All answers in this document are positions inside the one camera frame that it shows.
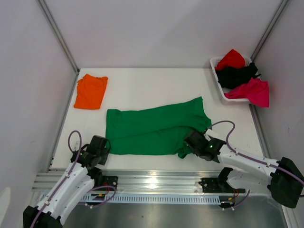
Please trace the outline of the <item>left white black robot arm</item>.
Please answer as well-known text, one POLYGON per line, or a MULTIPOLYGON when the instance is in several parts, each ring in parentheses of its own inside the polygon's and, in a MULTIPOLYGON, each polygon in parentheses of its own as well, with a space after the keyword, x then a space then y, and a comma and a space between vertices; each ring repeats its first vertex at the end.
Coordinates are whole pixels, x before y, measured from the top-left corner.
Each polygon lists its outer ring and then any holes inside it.
POLYGON ((104 165, 111 149, 110 141, 93 136, 91 142, 74 150, 71 162, 49 193, 36 205, 23 212, 25 228, 61 228, 69 214, 90 191, 116 193, 116 184, 103 176, 98 164, 104 165))

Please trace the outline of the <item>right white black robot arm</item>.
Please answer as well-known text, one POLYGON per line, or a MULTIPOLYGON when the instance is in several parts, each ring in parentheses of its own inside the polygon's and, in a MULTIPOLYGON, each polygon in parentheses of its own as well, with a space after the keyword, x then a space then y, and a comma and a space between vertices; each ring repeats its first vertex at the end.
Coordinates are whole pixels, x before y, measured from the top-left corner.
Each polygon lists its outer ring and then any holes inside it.
POLYGON ((304 177, 292 160, 250 155, 207 131, 193 130, 184 141, 197 157, 224 166, 216 178, 201 178, 203 192, 269 194, 277 203, 296 208, 304 189, 304 177))

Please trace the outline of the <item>green t shirt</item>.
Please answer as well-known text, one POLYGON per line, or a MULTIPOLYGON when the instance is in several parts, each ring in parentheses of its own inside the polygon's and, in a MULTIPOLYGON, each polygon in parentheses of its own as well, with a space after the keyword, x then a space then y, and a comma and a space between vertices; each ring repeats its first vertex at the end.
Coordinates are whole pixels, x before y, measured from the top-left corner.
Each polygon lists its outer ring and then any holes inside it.
POLYGON ((203 98, 139 111, 109 109, 105 136, 115 155, 177 155, 184 159, 191 150, 184 137, 192 130, 204 131, 211 120, 203 98))

